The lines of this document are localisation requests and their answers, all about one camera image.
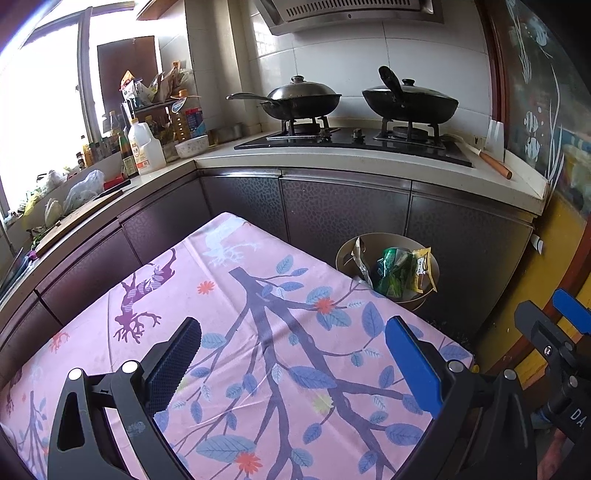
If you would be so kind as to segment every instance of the wooden handle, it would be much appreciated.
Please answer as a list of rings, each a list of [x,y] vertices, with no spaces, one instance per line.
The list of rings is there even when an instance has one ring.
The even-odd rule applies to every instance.
[[[501,162],[492,158],[488,153],[484,153],[483,151],[479,154],[480,158],[488,163],[492,168],[494,168],[497,172],[503,175],[507,180],[510,180],[513,176],[513,172],[505,167]]]

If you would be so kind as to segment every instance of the stove burner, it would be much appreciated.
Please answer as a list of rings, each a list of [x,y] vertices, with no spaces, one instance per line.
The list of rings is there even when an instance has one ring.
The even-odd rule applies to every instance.
[[[408,140],[408,127],[392,127],[392,130],[388,130],[388,136]],[[414,141],[426,142],[429,139],[429,132],[423,130],[422,128],[413,127],[410,139]]]
[[[331,128],[329,120],[325,116],[319,117],[321,123],[312,118],[311,122],[297,123],[298,120],[282,120],[281,132],[269,135],[267,140],[297,140],[297,139],[316,139],[323,141],[330,140],[332,133],[338,131],[338,128]]]
[[[317,123],[294,123],[294,132],[296,135],[317,135],[320,133],[320,125]]]
[[[429,125],[433,129],[433,136],[429,136],[429,132],[422,128],[413,127],[412,122],[408,122],[406,127],[392,127],[388,129],[388,123],[392,120],[382,118],[382,130],[374,137],[375,140],[386,140],[392,142],[404,142],[417,145],[429,145],[436,148],[445,148],[441,138],[439,137],[439,125]]]

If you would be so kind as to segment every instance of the range hood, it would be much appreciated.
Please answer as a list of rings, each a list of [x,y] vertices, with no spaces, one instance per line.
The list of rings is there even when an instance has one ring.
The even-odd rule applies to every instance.
[[[254,0],[273,35],[337,22],[392,19],[443,23],[441,0]]]

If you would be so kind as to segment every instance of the plastic jug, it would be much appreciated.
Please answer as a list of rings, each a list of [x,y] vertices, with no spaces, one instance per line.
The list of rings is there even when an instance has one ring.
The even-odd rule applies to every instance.
[[[148,124],[139,123],[137,118],[132,119],[128,138],[140,175],[166,166],[162,146],[152,135]]]

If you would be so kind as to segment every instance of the cutting board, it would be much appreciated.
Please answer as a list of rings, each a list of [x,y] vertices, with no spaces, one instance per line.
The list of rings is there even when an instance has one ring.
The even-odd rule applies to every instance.
[[[117,190],[116,192],[107,195],[100,199],[94,199],[81,206],[78,210],[75,210],[64,219],[60,220],[60,224],[55,226],[44,238],[41,240],[35,251],[37,257],[42,257],[49,251],[58,241],[64,238],[69,232],[80,225],[84,220],[98,212],[108,203],[112,202],[116,198],[123,195],[123,190]]]

